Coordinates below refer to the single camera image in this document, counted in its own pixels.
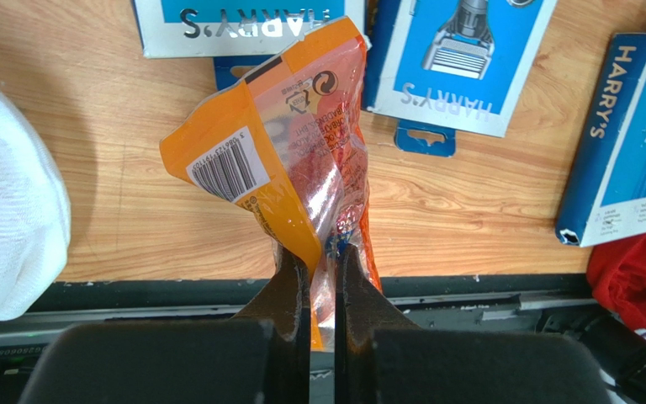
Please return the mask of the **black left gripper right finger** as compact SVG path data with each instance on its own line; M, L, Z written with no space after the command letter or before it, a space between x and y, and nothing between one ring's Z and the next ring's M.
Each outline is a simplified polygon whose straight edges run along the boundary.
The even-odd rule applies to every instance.
M336 264L338 403L607 403L601 371L559 335L418 326L368 280L358 250Z

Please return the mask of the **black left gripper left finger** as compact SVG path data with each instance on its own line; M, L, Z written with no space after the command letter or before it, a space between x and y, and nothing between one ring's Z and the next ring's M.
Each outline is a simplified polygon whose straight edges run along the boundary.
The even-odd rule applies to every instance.
M126 320L66 329L22 403L306 403L310 281L281 249L276 274L225 320Z

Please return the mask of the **orange Bic razor bag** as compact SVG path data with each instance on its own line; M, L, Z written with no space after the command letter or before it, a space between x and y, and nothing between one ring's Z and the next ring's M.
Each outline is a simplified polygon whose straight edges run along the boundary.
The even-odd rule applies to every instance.
M318 351L334 346L335 274L346 247L380 286L359 125L367 53L357 26L334 19L207 97L159 145L173 177L251 212L307 266Z

